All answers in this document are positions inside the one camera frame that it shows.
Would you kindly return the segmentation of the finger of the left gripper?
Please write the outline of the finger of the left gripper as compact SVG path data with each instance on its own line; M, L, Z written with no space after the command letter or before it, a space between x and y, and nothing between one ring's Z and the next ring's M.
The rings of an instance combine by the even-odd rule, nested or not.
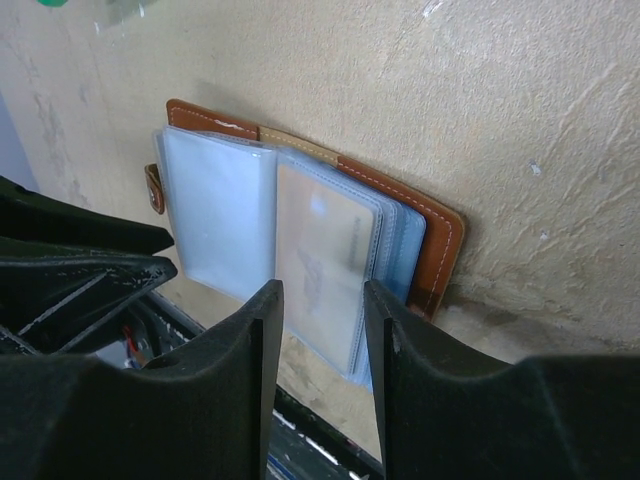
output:
M1 259L1 351L67 353L131 302L177 275L164 257Z
M174 245L168 231L54 200L3 177L1 235L48 244L153 255Z

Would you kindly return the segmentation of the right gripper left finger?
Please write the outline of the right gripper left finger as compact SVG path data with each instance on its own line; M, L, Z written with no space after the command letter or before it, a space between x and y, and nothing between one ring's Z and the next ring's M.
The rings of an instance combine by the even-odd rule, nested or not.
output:
M143 369L83 355L1 359L5 479L261 479L283 285Z

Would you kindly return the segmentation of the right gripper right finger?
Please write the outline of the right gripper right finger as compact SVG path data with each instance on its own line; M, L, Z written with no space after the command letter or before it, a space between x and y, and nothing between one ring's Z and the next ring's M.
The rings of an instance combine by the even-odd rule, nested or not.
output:
M639 359L533 356L508 364L364 287L388 479L635 479Z

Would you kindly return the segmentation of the brown leather card holder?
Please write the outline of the brown leather card holder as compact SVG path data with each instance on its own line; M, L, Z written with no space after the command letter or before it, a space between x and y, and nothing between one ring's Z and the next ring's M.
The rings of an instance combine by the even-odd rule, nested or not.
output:
M145 169L185 275L238 300L282 281L284 323L349 381L371 385L363 287L378 280L425 318L438 310L462 217L359 161L178 99Z

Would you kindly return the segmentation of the green plastic bin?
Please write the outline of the green plastic bin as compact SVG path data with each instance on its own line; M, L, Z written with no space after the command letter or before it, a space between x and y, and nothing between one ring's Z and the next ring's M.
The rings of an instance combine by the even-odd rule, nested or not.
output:
M60 8L64 6L68 0L38 0L38 3L49 8Z

